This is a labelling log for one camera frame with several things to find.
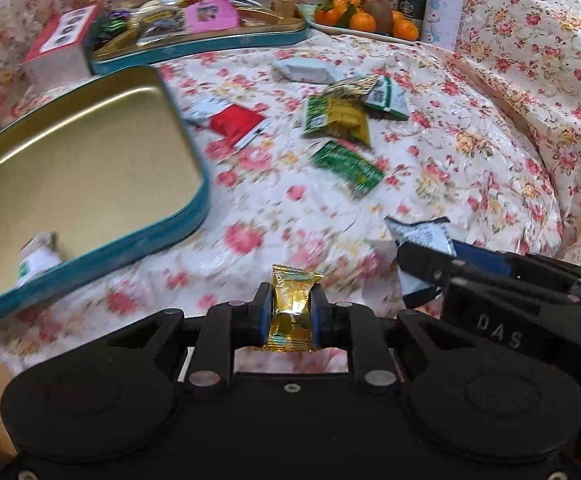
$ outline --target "red candy wrapper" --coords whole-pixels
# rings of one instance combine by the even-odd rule
[[[194,104],[183,113],[183,117],[189,123],[226,137],[237,150],[245,147],[270,125],[270,120],[263,115],[218,97]]]

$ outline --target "tray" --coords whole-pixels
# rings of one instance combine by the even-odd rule
[[[351,36],[359,36],[361,38],[369,38],[370,40],[385,41],[386,43],[403,43],[406,45],[414,45],[414,41],[400,40],[384,34],[375,34],[374,32],[364,32],[363,30],[352,30],[351,28],[329,27],[328,25],[319,25],[315,23],[315,9],[316,5],[304,4],[298,6],[300,12],[304,15],[304,19],[310,27],[315,30],[320,30],[326,34],[350,34]]]
[[[309,32],[299,10],[295,18],[283,18],[262,7],[238,7],[237,12],[243,25],[240,28],[182,34],[144,46],[135,44],[141,34],[139,28],[135,28],[126,34],[123,43],[112,52],[107,50],[106,45],[94,52],[91,68],[97,74],[107,74],[127,66],[150,64],[200,52],[290,45],[305,40]]]
[[[155,68],[96,79],[0,133],[0,318],[194,232],[208,177]],[[20,247],[56,231],[64,264],[20,288]]]

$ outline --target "pink package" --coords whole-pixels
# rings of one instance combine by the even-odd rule
[[[239,27],[237,10],[228,0],[202,0],[184,9],[190,34]]]
[[[102,12],[92,5],[48,20],[23,61],[37,92],[90,78],[88,43]]]

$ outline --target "plate of oranges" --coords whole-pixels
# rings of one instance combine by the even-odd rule
[[[406,44],[413,44],[419,38],[418,28],[401,12],[388,7],[384,10],[371,2],[324,0],[319,5],[298,7],[312,28],[327,34],[353,34],[372,40]],[[380,29],[389,32],[379,33]]]

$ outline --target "flower pattern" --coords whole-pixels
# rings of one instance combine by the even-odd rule
[[[72,88],[36,94],[20,60],[52,12],[93,1],[141,0],[0,0],[0,128]],[[370,121],[374,152],[363,156],[385,179],[361,200],[310,163],[325,140],[301,138],[297,119],[320,87],[279,82],[269,70],[294,56],[332,62],[346,75],[385,74],[406,91],[410,121]],[[456,53],[313,31],[288,48],[209,52],[158,68],[182,110],[213,94],[273,119],[272,127],[240,151],[190,128],[214,183],[208,219],[173,248],[0,321],[0,359],[15,371],[162,308],[195,316],[248,300],[275,263],[323,272],[331,301],[391,316],[402,303],[387,214],[447,216],[461,240],[581,264],[581,0],[466,0]],[[235,363],[341,371],[346,356],[242,349]]]

